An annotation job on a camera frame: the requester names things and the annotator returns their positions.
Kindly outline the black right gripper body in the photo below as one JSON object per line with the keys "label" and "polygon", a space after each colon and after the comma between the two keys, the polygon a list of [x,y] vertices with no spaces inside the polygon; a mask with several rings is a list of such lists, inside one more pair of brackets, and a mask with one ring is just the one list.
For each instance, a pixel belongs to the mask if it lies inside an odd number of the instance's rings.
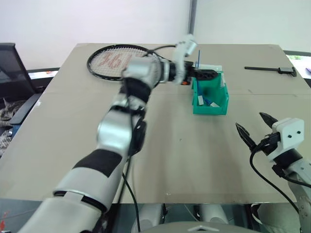
{"label": "black right gripper body", "polygon": [[277,143],[280,141],[280,133],[271,133],[266,135],[257,145],[256,152],[262,151],[266,156],[271,154],[277,148]]}

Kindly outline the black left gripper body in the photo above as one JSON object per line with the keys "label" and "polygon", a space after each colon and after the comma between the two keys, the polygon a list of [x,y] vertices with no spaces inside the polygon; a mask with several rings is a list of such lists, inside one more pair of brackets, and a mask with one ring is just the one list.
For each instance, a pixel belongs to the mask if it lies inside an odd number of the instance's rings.
{"label": "black left gripper body", "polygon": [[184,67],[185,67],[185,77],[182,81],[182,84],[190,84],[192,77],[195,74],[195,66],[193,62],[190,61],[185,61],[184,62]]}

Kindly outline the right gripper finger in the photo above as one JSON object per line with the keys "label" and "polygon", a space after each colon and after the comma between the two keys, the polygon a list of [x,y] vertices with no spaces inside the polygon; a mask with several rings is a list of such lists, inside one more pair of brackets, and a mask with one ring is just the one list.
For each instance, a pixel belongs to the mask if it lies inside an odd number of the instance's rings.
{"label": "right gripper finger", "polygon": [[239,123],[235,123],[238,134],[243,142],[248,146],[251,152],[257,152],[257,144],[255,141],[250,137],[250,133]]}
{"label": "right gripper finger", "polygon": [[277,119],[272,117],[271,115],[264,113],[264,112],[259,112],[261,118],[265,122],[265,124],[271,129],[273,124],[277,122]]}

